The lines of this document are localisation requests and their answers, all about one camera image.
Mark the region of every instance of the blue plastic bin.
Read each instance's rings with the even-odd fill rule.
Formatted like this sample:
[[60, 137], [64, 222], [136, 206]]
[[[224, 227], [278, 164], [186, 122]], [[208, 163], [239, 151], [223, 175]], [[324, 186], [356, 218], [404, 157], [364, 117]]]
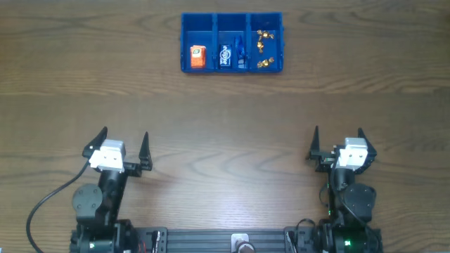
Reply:
[[[275, 35], [264, 39], [264, 51], [259, 53], [257, 30]], [[283, 70], [283, 14], [282, 13], [183, 13], [181, 15], [180, 63], [183, 72], [257, 72], [270, 73]], [[238, 68], [235, 38], [241, 36], [245, 47], [244, 68]], [[231, 67], [220, 68], [219, 45], [232, 45]], [[193, 45], [206, 46], [206, 67], [191, 68]], [[269, 67], [258, 68], [259, 61], [274, 57]]]

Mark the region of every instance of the orange box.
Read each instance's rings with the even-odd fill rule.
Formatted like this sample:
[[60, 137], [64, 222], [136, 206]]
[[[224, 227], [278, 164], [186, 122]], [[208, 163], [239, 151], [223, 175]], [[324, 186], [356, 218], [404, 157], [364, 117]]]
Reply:
[[191, 67], [204, 68], [206, 67], [206, 46], [192, 46], [191, 47]]

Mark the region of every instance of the wooden table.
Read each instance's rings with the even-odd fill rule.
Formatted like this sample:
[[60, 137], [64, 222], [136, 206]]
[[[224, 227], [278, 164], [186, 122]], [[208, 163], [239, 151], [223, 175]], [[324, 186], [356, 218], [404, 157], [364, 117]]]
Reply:
[[[182, 12], [283, 11], [281, 74], [189, 75]], [[103, 126], [155, 169], [129, 179], [135, 226], [282, 228], [327, 217], [325, 174], [304, 160], [314, 127], [331, 150], [363, 127], [378, 149], [357, 177], [378, 197], [385, 252], [450, 250], [448, 0], [2, 1], [0, 247], [32, 252], [33, 206], [71, 179]], [[67, 252], [72, 194], [36, 214], [45, 252]]]

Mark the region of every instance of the wood grain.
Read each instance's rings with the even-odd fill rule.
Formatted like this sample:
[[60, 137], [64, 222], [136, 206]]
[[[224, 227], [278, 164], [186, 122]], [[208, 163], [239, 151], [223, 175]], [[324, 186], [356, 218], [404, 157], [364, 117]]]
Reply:
[[[285, 69], [186, 75], [182, 12], [283, 11]], [[103, 126], [155, 169], [127, 184], [135, 226], [282, 228], [326, 217], [304, 161], [358, 127], [378, 149], [357, 181], [377, 192], [385, 252], [450, 250], [447, 0], [0, 1], [0, 247], [32, 252], [31, 208], [72, 178]], [[36, 214], [45, 252], [67, 252], [74, 190]]]

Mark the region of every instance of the orange tic tac pack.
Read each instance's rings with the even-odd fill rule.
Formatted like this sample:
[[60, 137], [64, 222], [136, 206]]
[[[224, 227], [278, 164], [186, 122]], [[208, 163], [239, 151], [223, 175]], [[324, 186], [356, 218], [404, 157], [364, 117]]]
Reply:
[[191, 47], [191, 67], [204, 68], [206, 67], [206, 46], [192, 46]]

